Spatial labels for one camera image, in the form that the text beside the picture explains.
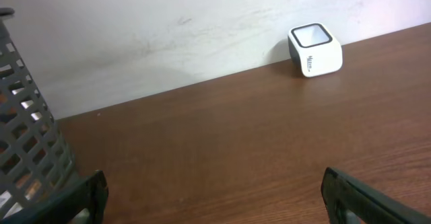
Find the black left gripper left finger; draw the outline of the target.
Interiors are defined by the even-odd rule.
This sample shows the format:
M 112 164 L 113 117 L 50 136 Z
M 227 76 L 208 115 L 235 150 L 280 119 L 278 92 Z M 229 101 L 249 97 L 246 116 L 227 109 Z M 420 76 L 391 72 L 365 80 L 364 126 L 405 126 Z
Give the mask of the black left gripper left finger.
M 89 212 L 86 223 L 102 223 L 108 200 L 108 184 L 101 170 L 79 180 L 58 195 L 51 196 L 37 204 L 22 209 L 1 220 L 10 223 L 68 223 L 82 210 Z

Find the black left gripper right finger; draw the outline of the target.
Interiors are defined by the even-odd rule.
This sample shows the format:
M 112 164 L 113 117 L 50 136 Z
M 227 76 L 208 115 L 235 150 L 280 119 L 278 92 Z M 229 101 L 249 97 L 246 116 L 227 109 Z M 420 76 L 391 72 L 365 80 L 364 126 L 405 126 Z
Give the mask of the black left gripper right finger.
M 325 170 L 321 194 L 331 224 L 430 222 L 425 214 L 333 167 Z

